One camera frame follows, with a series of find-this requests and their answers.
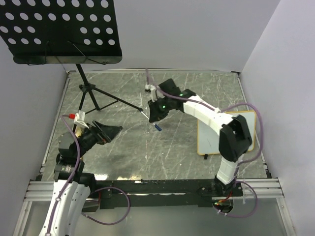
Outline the yellow framed small whiteboard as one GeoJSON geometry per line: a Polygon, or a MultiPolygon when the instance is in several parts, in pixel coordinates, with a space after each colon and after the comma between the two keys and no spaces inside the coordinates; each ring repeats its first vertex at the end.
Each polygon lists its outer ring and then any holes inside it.
{"type": "MultiPolygon", "coordinates": [[[[254,149],[255,143],[255,124],[256,113],[254,111],[239,111],[239,112],[227,112],[227,114],[238,116],[242,115],[248,124],[250,135],[252,138],[252,145],[248,151],[254,149]]],[[[198,155],[213,155],[219,154],[219,136],[209,126],[201,121],[197,121],[197,154],[198,155]]]]}

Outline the blue marker cap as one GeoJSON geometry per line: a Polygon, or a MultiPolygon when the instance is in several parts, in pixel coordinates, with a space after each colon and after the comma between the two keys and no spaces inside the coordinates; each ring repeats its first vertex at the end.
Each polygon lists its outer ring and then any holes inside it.
{"type": "Polygon", "coordinates": [[[162,130],[157,124],[154,124],[154,127],[155,127],[158,131],[161,131],[161,130],[162,130]]]}

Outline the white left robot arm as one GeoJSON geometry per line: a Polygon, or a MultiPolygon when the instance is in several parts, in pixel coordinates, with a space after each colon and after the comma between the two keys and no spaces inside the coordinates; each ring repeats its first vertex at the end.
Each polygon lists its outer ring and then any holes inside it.
{"type": "Polygon", "coordinates": [[[41,236],[72,236],[87,198],[97,192],[94,174],[85,173],[81,159],[94,145],[110,143],[122,126],[109,126],[92,121],[77,137],[70,128],[59,138],[59,153],[54,168],[51,202],[41,236]]]}

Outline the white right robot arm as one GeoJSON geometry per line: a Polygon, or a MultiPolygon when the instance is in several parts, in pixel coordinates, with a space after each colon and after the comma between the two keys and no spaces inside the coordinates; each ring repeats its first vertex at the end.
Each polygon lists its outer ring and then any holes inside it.
{"type": "Polygon", "coordinates": [[[242,115],[222,112],[190,89],[180,90],[172,79],[157,85],[148,77],[145,89],[151,93],[148,101],[150,123],[163,120],[171,110],[179,110],[203,122],[218,135],[221,163],[214,186],[219,195],[229,194],[236,185],[243,156],[252,145],[246,119],[242,115]]]}

